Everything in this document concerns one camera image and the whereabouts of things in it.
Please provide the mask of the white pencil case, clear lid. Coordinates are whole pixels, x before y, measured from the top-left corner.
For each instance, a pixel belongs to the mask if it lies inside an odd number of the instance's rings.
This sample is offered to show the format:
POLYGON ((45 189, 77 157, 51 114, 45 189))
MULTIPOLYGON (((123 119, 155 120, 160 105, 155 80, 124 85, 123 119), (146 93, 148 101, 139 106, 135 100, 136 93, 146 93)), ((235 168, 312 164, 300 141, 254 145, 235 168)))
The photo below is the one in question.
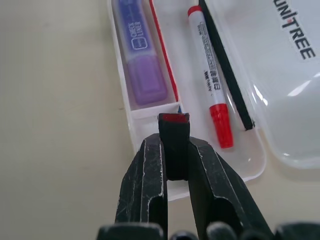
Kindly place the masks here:
POLYGON ((188 10, 199 0, 153 0, 177 84, 176 102, 149 0, 142 7, 167 87, 167 98, 138 105, 131 87, 112 0, 109 8, 118 73, 133 149, 158 132, 161 113, 188 113, 191 136, 207 141, 244 181, 259 177, 272 153, 296 169, 320 169, 320 0, 205 0, 254 128, 245 130, 218 57, 233 135, 222 149, 200 82, 188 10))

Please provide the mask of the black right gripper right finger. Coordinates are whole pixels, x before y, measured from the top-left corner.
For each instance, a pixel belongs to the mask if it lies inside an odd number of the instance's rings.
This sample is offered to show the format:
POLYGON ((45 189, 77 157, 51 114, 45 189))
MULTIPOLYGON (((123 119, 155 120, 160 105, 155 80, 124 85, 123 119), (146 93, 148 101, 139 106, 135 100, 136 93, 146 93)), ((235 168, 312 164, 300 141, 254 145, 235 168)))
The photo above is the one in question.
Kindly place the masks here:
POLYGON ((246 184, 212 146, 190 137, 187 150, 188 186, 197 234, 206 236, 211 223, 222 222, 236 236, 246 231, 272 236, 246 184))

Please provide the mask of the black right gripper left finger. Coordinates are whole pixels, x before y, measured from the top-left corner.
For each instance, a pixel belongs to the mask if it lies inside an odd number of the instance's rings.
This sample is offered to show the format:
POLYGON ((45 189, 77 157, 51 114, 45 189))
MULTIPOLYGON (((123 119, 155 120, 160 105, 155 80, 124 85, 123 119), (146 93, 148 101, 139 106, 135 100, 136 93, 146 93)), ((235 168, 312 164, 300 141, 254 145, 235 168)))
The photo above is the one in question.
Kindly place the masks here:
POLYGON ((122 179, 115 222, 168 224, 165 153, 158 133, 142 141, 122 179))

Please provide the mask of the red whiteboard marker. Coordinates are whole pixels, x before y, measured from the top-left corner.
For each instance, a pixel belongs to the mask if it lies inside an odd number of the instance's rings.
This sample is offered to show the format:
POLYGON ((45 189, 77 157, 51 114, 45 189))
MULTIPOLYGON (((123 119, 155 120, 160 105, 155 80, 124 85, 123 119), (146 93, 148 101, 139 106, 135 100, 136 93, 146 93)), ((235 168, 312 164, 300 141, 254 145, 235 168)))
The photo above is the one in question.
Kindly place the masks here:
POLYGON ((214 124, 217 140, 222 149, 232 148, 234 139, 229 110, 204 13, 200 5, 194 5, 189 8, 187 14, 197 59, 200 64, 201 80, 205 84, 204 92, 208 103, 207 108, 214 124))

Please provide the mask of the thin red stick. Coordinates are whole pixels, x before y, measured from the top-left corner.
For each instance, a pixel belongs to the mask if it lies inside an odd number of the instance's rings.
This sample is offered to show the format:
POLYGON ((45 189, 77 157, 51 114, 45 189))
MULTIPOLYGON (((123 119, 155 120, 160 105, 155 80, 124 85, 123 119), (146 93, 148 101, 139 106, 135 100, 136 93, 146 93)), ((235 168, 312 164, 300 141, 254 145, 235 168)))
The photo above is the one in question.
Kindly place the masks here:
POLYGON ((167 68, 167 71, 168 71, 168 76, 169 76, 169 79, 170 79, 170 82, 171 82, 172 90, 173 90, 173 93, 174 93, 175 101, 178 102, 180 100, 179 91, 178 91, 177 83, 176 83, 176 80, 175 80, 175 77, 174 77, 174 74, 173 74, 173 71, 172 71, 172 67, 171 67, 171 64, 170 64, 170 61, 169 61, 169 58, 168 58, 168 53, 167 53, 167 49, 166 49, 166 46, 165 46, 164 38, 163 38, 163 35, 162 35, 162 31, 161 31, 161 28, 160 28, 160 23, 159 23, 158 16, 157 16, 157 13, 156 13, 156 10, 155 10, 154 0, 148 0, 148 1, 149 1, 149 4, 150 4, 151 13, 152 13, 153 20, 154 20, 154 23, 155 23, 155 27, 156 27, 156 30, 157 30, 157 34, 158 34, 158 37, 159 37, 159 41, 160 41, 160 45, 161 45, 161 49, 162 49, 165 65, 166 65, 166 68, 167 68))

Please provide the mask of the purple highlighter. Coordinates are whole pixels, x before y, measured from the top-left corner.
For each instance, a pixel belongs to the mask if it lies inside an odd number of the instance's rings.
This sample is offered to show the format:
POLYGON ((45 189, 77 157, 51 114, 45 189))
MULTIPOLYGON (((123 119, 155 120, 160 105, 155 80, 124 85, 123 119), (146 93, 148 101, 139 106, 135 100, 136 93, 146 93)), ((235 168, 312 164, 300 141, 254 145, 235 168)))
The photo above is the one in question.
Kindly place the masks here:
POLYGON ((112 0, 112 7, 136 103, 165 100, 168 89, 142 0, 112 0))

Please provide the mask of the black foam strip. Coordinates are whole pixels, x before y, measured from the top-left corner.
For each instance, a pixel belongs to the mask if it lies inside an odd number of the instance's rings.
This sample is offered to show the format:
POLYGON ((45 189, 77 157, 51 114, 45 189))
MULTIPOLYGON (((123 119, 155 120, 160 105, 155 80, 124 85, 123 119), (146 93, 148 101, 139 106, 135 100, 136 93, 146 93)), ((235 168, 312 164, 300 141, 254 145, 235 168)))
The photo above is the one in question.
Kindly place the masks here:
POLYGON ((239 114, 239 117, 241 119, 241 122, 244 126, 244 129, 246 131, 251 130, 255 127, 255 123, 250 117, 250 114, 248 112, 247 106, 245 104, 245 101, 243 99, 241 90, 239 88, 239 85, 237 83, 237 80, 235 78, 234 72, 232 70, 232 67, 230 65, 230 61, 227 57, 224 45, 222 43, 222 40, 220 38, 220 35, 218 33, 216 24, 210 14, 209 8, 206 4, 205 0, 198 0, 199 5, 203 11, 205 23, 208 28, 208 33, 210 37, 210 41, 212 43, 213 49, 215 51, 215 54, 217 55, 217 59, 220 63, 223 75, 226 80, 226 84, 228 86, 228 89, 230 91, 231 97, 235 103, 236 110, 239 114))

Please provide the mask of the black red-topped marker cap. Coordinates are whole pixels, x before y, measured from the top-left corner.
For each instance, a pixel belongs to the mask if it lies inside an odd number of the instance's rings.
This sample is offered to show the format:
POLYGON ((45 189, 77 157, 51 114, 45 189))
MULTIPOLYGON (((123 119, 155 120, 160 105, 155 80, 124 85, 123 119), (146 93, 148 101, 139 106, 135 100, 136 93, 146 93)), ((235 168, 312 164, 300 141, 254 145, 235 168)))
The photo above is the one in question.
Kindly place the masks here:
POLYGON ((190 115, 188 113, 161 113, 158 129, 164 147, 166 177, 170 181, 188 179, 188 145, 190 115))

